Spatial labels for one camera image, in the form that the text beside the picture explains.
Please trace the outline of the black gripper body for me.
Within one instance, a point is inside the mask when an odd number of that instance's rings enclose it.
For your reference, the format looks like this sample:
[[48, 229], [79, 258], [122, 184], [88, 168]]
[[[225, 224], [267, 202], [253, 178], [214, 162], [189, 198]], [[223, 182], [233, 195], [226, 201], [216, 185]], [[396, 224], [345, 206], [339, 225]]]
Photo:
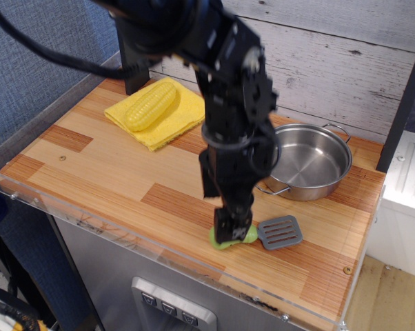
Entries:
[[227, 201], [244, 201], [253, 195], [254, 186], [268, 177], [280, 157], [279, 143], [258, 137], [250, 145], [226, 150], [208, 146], [216, 158], [216, 182], [220, 198]]

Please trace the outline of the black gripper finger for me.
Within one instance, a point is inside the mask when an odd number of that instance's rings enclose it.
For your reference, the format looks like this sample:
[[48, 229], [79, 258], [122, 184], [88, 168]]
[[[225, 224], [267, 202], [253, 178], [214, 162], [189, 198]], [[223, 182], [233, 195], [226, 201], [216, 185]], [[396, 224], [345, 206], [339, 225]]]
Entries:
[[210, 151], [202, 151], [199, 155], [203, 194], [205, 198], [217, 198], [221, 196], [216, 182], [216, 158]]
[[244, 201], [223, 200], [214, 210], [214, 239], [217, 243], [243, 241], [252, 224], [253, 195]]

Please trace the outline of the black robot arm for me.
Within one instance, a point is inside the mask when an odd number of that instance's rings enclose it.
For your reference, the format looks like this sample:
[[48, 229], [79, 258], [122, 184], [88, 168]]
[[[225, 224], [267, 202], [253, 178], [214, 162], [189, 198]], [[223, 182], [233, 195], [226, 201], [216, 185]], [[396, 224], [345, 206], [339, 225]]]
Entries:
[[205, 103], [199, 156], [203, 191], [219, 197], [218, 243], [242, 241], [252, 224], [254, 186], [281, 150], [269, 115], [277, 95], [259, 36], [220, 1], [102, 1], [128, 45], [146, 58], [176, 56], [195, 70]]

